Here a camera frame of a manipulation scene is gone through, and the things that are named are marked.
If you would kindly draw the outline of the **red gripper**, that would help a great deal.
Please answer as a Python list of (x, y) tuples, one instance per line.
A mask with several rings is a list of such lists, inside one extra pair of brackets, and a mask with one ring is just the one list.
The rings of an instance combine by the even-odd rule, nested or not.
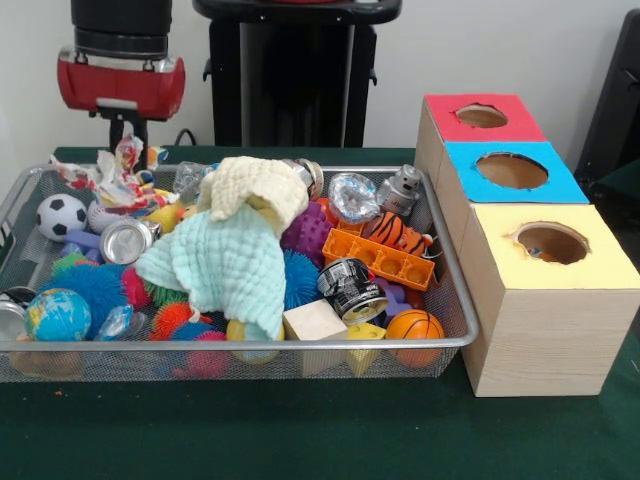
[[(73, 47), (60, 50), (57, 81), (61, 97), (74, 110), (99, 113), (105, 109), (135, 112), (133, 134), (142, 142), (135, 170), (147, 168), (147, 120), (166, 121), (180, 108), (186, 71), (181, 58), (126, 59), (89, 55)], [(121, 115), (110, 119), (109, 149), (123, 137)]]

